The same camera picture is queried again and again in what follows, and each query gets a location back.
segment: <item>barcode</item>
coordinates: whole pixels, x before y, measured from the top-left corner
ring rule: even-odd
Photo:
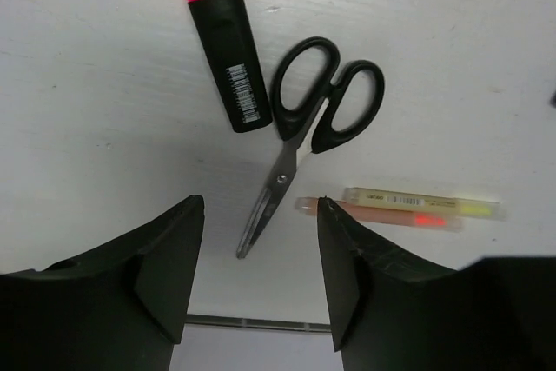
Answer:
[[[242,111],[243,123],[250,123],[261,119],[255,101],[255,95],[251,89],[251,83],[247,77],[245,64],[238,64],[226,69],[228,79],[234,91],[235,101]]]
[[[410,204],[412,206],[425,206],[425,199],[416,199],[414,197],[399,197],[397,195],[389,195],[388,203]]]

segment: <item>pink highlighter body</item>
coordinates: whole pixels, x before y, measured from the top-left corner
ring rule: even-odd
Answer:
[[[272,115],[244,1],[188,2],[234,131],[269,125]]]

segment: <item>tabletop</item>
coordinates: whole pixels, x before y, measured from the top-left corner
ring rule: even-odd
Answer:
[[[301,166],[248,258],[235,249],[281,150],[228,124],[185,0],[0,0],[0,271],[45,268],[203,195],[189,312],[328,322],[316,220],[297,197],[344,187],[503,202],[459,234],[373,225],[451,268],[556,254],[556,0],[246,0],[267,83],[284,52],[325,36],[381,66],[381,112]],[[291,103],[315,74],[288,74]],[[367,100],[346,95],[335,126]]]

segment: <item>orange highlighter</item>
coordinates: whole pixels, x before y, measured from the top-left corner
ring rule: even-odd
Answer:
[[[319,199],[302,197],[297,199],[295,208],[305,215],[316,216]],[[406,210],[377,209],[355,206],[346,202],[336,202],[350,216],[359,222],[385,223],[388,225],[409,226],[412,228],[439,229],[457,232],[461,230],[459,217],[418,213]]]

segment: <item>black scissors handle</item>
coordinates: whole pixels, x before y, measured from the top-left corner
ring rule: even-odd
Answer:
[[[292,62],[311,48],[318,48],[326,54],[324,68],[301,104],[296,109],[286,109],[281,99],[281,86],[284,76]],[[289,141],[301,132],[308,119],[314,115],[315,107],[324,97],[329,99],[329,105],[314,131],[311,145],[315,154],[320,154],[351,141],[374,120],[384,98],[385,80],[381,69],[367,60],[354,61],[349,63],[342,71],[338,83],[332,84],[332,78],[339,66],[340,51],[338,47],[327,38],[319,36],[301,41],[286,54],[276,70],[270,88],[270,104],[278,132],[283,141]],[[353,125],[342,131],[335,130],[332,127],[332,121],[338,108],[340,108],[341,101],[354,77],[363,71],[372,76],[374,80],[373,99],[363,115]]]

